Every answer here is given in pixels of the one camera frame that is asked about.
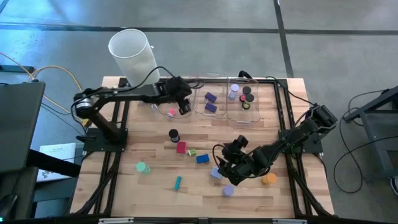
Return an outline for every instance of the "white plastic cup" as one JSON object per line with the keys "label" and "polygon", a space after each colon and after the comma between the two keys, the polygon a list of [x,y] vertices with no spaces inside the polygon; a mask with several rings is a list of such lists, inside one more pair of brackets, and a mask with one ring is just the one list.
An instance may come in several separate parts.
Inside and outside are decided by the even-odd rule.
{"label": "white plastic cup", "polygon": [[[147,36],[140,30],[118,32],[109,41],[108,48],[131,86],[139,85],[157,66]],[[159,70],[156,70],[143,85],[158,82],[159,77]]]}

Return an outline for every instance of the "concrete floor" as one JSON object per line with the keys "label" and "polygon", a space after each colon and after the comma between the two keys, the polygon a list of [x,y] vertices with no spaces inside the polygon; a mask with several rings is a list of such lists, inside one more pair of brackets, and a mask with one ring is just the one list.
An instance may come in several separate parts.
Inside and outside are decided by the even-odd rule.
{"label": "concrete floor", "polygon": [[[398,30],[395,0],[281,0],[286,29]],[[0,13],[0,25],[51,24],[116,27],[277,29],[272,0],[48,0],[28,4],[10,0]],[[104,75],[121,75],[108,52],[115,32],[70,32],[0,29],[0,52],[37,68],[61,65],[73,72],[84,88],[99,86]],[[221,72],[229,76],[246,70],[256,77],[286,77],[279,34],[147,32],[158,65],[175,74]],[[327,105],[337,116],[349,99],[365,91],[394,87],[398,83],[396,35],[287,35],[294,77],[305,79],[310,100]],[[0,64],[10,64],[0,58]],[[0,73],[0,82],[24,82],[27,76]],[[46,94],[63,106],[78,91],[73,80],[58,70],[40,74]],[[354,102],[360,106],[375,95]],[[68,116],[65,119],[72,123]],[[364,131],[344,124],[349,147],[367,142]],[[32,148],[73,142],[76,131],[45,110],[40,111]],[[398,198],[388,180],[364,183],[356,194],[339,191],[331,178],[336,160],[346,151],[338,130],[323,140],[324,160],[335,213],[341,217],[398,222]],[[375,169],[368,148],[355,152],[364,175]],[[359,174],[347,157],[338,168],[338,181],[355,189]],[[59,206],[65,204],[54,202]],[[51,206],[38,205],[37,212]],[[62,209],[51,214],[59,215]]]}

